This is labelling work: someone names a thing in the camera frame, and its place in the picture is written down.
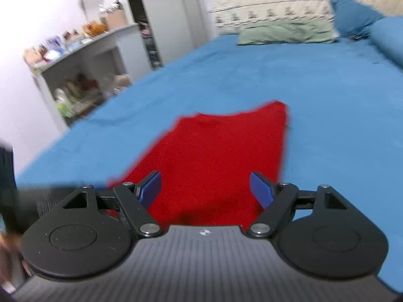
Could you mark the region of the person's left hand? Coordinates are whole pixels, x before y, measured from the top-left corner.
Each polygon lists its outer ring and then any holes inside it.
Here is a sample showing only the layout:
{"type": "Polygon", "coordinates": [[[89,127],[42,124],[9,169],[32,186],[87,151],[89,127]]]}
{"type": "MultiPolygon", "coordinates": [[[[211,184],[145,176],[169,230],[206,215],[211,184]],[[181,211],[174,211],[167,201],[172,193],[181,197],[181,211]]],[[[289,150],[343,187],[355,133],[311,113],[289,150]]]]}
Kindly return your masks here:
{"type": "Polygon", "coordinates": [[[27,278],[20,254],[21,235],[1,233],[1,286],[17,284],[27,278]]]}

